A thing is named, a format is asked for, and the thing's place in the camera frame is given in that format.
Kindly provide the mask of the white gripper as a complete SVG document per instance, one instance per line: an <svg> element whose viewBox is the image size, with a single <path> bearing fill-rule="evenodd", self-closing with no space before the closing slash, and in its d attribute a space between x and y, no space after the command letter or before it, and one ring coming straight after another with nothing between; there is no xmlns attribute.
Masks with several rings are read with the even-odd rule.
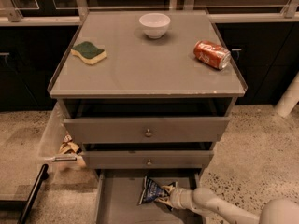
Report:
<svg viewBox="0 0 299 224"><path fill-rule="evenodd" d="M175 185L164 185L163 189L170 194L170 200L168 198L159 198L158 202L165 204L169 211L173 211L174 208L194 209L192 190L176 188Z"/></svg>

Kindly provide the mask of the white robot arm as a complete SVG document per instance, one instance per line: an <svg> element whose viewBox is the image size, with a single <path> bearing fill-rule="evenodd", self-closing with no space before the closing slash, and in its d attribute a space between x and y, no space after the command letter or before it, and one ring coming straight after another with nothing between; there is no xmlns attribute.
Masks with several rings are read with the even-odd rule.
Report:
<svg viewBox="0 0 299 224"><path fill-rule="evenodd" d="M299 106L295 78L278 103L241 105L194 190L175 189L176 208L205 224L298 224Z"/></svg>

